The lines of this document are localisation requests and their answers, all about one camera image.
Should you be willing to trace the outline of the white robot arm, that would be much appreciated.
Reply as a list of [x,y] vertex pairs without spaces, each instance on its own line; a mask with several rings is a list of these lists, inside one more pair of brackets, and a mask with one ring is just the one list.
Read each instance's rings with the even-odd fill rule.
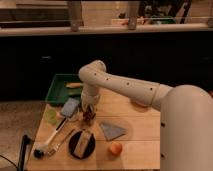
[[160,112],[160,170],[213,171],[213,97],[195,85],[109,74],[101,60],[82,66],[82,105],[96,105],[105,88]]

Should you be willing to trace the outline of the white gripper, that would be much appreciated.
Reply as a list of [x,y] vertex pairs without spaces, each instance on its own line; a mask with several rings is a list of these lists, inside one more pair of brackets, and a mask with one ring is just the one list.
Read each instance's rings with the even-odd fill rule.
[[99,88],[90,85],[84,85],[81,92],[82,109],[86,110],[86,115],[92,116],[94,110],[92,106],[95,106],[100,99]]

